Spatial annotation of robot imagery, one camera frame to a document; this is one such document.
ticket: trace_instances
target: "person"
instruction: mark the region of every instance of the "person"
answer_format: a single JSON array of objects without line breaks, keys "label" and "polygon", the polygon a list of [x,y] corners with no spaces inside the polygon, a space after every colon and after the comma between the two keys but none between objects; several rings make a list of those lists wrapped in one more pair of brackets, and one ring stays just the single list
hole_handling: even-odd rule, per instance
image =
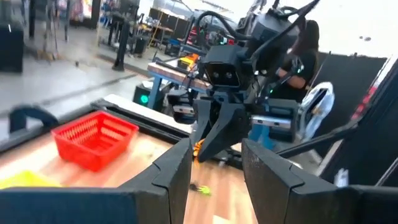
[{"label": "person", "polygon": [[[269,95],[269,98],[295,100],[297,103],[301,103],[307,93],[307,85],[317,72],[320,37],[318,23],[313,20],[304,21],[304,24],[301,24],[299,29],[300,33],[291,47],[291,51],[285,57],[276,75],[269,78],[266,84],[276,82],[278,79],[283,78],[290,69],[292,69],[292,57],[299,57],[304,69],[299,74],[293,75],[285,83],[281,84],[280,87]],[[262,136],[262,145],[272,150],[274,144],[268,138],[268,134],[269,127],[255,124],[248,138],[253,141],[258,141]]]}]

